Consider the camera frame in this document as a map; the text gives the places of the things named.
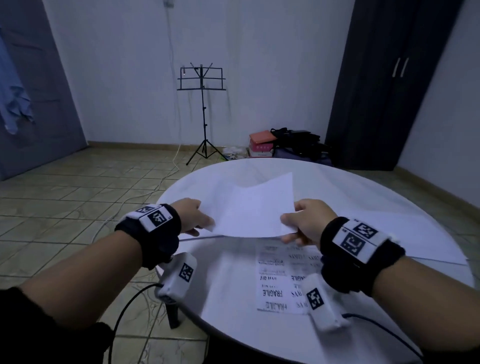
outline white marble table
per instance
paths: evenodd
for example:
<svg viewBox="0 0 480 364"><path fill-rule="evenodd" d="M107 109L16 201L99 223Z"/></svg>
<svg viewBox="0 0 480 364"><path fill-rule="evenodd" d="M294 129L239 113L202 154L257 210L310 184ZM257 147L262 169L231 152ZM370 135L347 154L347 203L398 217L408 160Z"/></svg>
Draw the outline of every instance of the white marble table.
<svg viewBox="0 0 480 364"><path fill-rule="evenodd" d="M426 215L397 193L353 173L274 158L242 159L204 167L177 181L163 193L159 203L184 197L202 200L213 173L230 176L239 185L251 186L287 172L293 172L295 200L322 199L335 211L364 209ZM367 322L354 321L349 330L341 333L319 334L308 315L257 311L255 245L262 242L265 239L228 237L182 241L178 252L189 251L198 260L183 309L207 327L239 343L295 362L407 363L416 359L402 344ZM467 265L419 261L473 286ZM364 294L347 295L344 306L349 312L381 322L405 338L386 313Z"/></svg>

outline music stand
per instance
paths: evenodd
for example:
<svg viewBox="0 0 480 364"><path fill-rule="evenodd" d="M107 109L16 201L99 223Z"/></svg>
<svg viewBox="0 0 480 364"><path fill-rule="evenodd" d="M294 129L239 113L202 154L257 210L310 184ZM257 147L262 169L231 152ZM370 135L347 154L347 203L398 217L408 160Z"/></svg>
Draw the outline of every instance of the music stand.
<svg viewBox="0 0 480 364"><path fill-rule="evenodd" d="M188 160L187 162L187 165L190 163L190 161L192 160L193 156L195 156L195 154L199 154L201 155L203 158L206 158L208 159L209 157L211 157L212 154L214 153L219 153L224 159L227 159L225 158L225 156L212 144L210 143L210 141L207 139L207 131L206 131L206 128L207 128L207 124L205 123L205 104L204 104L204 90L218 90L218 91L226 91L226 89L223 88L223 80L225 80L225 78L223 78L223 68L218 68L218 67L212 67L212 64L210 64L210 66L208 66L208 68L206 69L205 73L204 73L204 66L201 64L200 67L195 67L192 63L190 63L192 66L191 67L180 67L180 78L177 78L177 80L180 80L180 88L177 88L177 91L186 91L186 90L201 90L202 91L202 112L204 114L204 141L202 141L200 143L200 145L198 146L197 150L195 150L195 153L192 154L192 156L190 157L190 159ZM182 73L185 72L185 70L190 70L190 69L193 69L198 77L182 77ZM207 74L208 70L220 70L220 74L221 76L220 77L205 77L205 75ZM200 87L198 88L182 88L182 80L195 80L195 79L199 79L200 80ZM209 79L209 80L221 80L222 81L222 88L209 88L209 87L205 87L204 85L204 80L205 79ZM207 154L207 143L210 144L212 146L212 148L214 149L214 151L212 152L212 154L208 155ZM202 147L202 153L205 153L205 155L203 155L202 153L200 153L198 150L200 149L200 147Z"/></svg>

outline wall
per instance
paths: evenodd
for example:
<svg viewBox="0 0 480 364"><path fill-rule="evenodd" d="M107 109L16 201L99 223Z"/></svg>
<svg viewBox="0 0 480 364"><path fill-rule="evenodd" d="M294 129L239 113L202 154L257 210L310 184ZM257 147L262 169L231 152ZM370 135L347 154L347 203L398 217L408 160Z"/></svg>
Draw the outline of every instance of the wall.
<svg viewBox="0 0 480 364"><path fill-rule="evenodd" d="M215 144L324 140L354 0L175 0L168 17L162 0L43 2L87 140L198 144L201 93L175 91L190 62L224 67L228 91L205 93Z"/></svg>
<svg viewBox="0 0 480 364"><path fill-rule="evenodd" d="M480 207L480 1L466 0L399 166Z"/></svg>

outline hand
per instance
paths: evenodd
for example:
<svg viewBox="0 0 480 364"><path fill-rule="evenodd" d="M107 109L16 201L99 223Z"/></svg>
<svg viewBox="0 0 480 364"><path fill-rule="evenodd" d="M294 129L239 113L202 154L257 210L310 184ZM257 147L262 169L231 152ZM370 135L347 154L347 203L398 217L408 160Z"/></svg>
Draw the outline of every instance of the hand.
<svg viewBox="0 0 480 364"><path fill-rule="evenodd" d="M283 214L280 221L299 231L282 236L282 241L296 240L298 245L315 244L320 248L322 232L337 217L336 213L325 202L309 198L295 202L295 211L298 212Z"/></svg>
<svg viewBox="0 0 480 364"><path fill-rule="evenodd" d="M194 228L202 229L206 226L215 224L215 221L200 212L200 201L192 198L183 198L170 204L180 216L181 231L191 236L198 236L200 233Z"/></svg>

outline black cable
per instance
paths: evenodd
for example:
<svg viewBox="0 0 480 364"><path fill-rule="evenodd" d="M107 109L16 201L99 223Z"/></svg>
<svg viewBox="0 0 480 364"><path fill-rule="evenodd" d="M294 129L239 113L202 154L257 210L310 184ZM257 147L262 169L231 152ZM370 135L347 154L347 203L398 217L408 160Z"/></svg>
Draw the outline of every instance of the black cable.
<svg viewBox="0 0 480 364"><path fill-rule="evenodd" d="M149 288L152 288L152 287L162 287L160 284L158 283L153 283L153 284L149 284L148 286L146 287L143 287L141 290L139 290L131 299L130 301L128 301L128 303L125 305L125 307L123 308L123 310L120 312L120 316L119 318L117 319L117 323L115 324L115 328L113 329L113 340L115 340L115 335L117 334L117 329L119 327L119 323L120 323L120 320L123 316L123 314L125 313L125 311L127 310L128 306L130 306L130 304L133 302L133 300L135 298L137 298L143 291L146 291L147 289ZM112 344L110 345L110 348L108 349L108 364L112 364L112 351L113 351L113 340L112 340Z"/></svg>
<svg viewBox="0 0 480 364"><path fill-rule="evenodd" d="M416 351L409 343L407 343L405 340L403 340L401 337L399 337L397 334L395 334L394 332L390 331L389 329L387 329L385 326L379 324L378 322L376 322L375 320L372 320L371 318L368 318L366 316L362 316L362 315L358 315L358 314L343 314L342 315L343 318L349 318L349 317L355 317L355 318L359 318L361 320L365 320L365 321L368 321L368 322L371 322L372 324L378 326L379 328L381 328L382 330L388 332L390 335L392 335L395 339L397 339L399 342L401 342L402 344L404 344L407 348L409 348L410 350L412 350L412 352L418 356L420 358L420 360L422 360L423 362L423 356L421 354L419 354L418 351Z"/></svg>

